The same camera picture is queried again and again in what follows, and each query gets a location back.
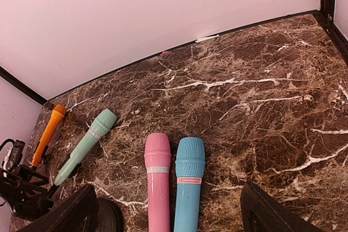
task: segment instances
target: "orange microphone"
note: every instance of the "orange microphone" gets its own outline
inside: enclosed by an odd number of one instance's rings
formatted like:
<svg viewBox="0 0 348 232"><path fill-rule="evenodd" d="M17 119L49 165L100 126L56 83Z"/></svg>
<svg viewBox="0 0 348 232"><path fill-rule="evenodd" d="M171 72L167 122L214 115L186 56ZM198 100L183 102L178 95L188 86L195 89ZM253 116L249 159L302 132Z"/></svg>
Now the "orange microphone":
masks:
<svg viewBox="0 0 348 232"><path fill-rule="evenodd" d="M34 153L33 161L32 161L32 169L34 170L37 169L37 167L41 163L42 157L45 155L46 150L48 149L48 144L51 141L51 138L56 128L58 127L60 122L63 120L65 113L66 113L66 108L60 104L58 104L52 111L51 119L49 119L46 129L43 132L40 142Z"/></svg>

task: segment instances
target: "white wall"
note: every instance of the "white wall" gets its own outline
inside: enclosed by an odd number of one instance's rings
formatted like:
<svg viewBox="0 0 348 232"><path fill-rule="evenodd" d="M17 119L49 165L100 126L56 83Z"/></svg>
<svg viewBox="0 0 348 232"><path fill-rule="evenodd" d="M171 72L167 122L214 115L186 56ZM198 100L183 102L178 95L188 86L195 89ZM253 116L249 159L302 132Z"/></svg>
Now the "white wall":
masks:
<svg viewBox="0 0 348 232"><path fill-rule="evenodd" d="M0 0L0 64L45 98L149 55L320 0Z"/></svg>
<svg viewBox="0 0 348 232"><path fill-rule="evenodd" d="M0 144L11 138L22 140L28 145L41 107L0 77ZM6 154L7 150L0 152L0 164ZM0 232L8 231L10 218L7 205L0 207Z"/></svg>
<svg viewBox="0 0 348 232"><path fill-rule="evenodd" d="M348 0L336 0L334 23L348 39Z"/></svg>

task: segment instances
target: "brown marble countertop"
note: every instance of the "brown marble countertop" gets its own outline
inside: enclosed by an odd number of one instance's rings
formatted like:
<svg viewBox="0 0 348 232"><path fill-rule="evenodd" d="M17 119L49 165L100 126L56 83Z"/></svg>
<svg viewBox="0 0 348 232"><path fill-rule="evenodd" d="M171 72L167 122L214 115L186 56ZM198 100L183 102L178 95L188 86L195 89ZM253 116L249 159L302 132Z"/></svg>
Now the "brown marble countertop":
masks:
<svg viewBox="0 0 348 232"><path fill-rule="evenodd" d="M125 231L147 231L146 136L163 132L174 160L185 136L206 147L199 231L243 231L240 193L253 180L324 231L347 231L348 68L312 15L225 34L130 65L51 101L69 109L51 156L50 180L109 108L119 117L78 174L55 195L58 204L83 184L115 201ZM50 110L32 136L35 145ZM14 220L12 230L23 225Z"/></svg>

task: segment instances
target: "pink microphone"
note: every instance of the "pink microphone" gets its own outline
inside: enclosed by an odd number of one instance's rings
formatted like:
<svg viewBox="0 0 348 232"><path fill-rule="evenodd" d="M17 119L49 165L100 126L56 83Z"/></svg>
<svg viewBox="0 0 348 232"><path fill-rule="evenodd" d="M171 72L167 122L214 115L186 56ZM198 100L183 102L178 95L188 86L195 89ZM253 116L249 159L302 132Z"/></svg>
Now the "pink microphone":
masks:
<svg viewBox="0 0 348 232"><path fill-rule="evenodd" d="M170 161L171 154L167 135L163 133L150 134L145 145L149 232L170 232Z"/></svg>

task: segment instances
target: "black object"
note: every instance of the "black object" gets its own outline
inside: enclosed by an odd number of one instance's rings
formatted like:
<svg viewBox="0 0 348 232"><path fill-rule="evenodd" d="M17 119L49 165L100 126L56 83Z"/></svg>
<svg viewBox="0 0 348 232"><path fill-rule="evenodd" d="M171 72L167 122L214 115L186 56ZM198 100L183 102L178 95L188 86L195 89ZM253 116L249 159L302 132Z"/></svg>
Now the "black object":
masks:
<svg viewBox="0 0 348 232"><path fill-rule="evenodd" d="M322 232L250 181L243 187L240 205L244 232Z"/></svg>
<svg viewBox="0 0 348 232"><path fill-rule="evenodd" d="M121 210L107 199L97 199L84 185L46 216L17 232L123 232Z"/></svg>
<svg viewBox="0 0 348 232"><path fill-rule="evenodd" d="M1 145L0 145L0 151L4 148L4 146L7 143L12 143L12 149L9 157L9 162L4 166L4 161L2 163L2 166L5 167L5 169L9 172L13 171L18 165L20 164L22 160L22 152L24 150L25 143L23 141L19 140L12 140L12 139L7 139L5 140Z"/></svg>
<svg viewBox="0 0 348 232"><path fill-rule="evenodd" d="M53 202L41 187L46 184L47 177L27 166L19 165L13 173L0 168L0 196L19 218L34 221L49 212Z"/></svg>
<svg viewBox="0 0 348 232"><path fill-rule="evenodd" d="M56 185L52 185L52 187L49 189L48 193L47 193L47 197L48 198L52 198L53 195L57 192L57 190L59 189L59 186Z"/></svg>
<svg viewBox="0 0 348 232"><path fill-rule="evenodd" d="M121 232L123 231L123 218L121 209L112 201L98 198L98 227L96 232Z"/></svg>

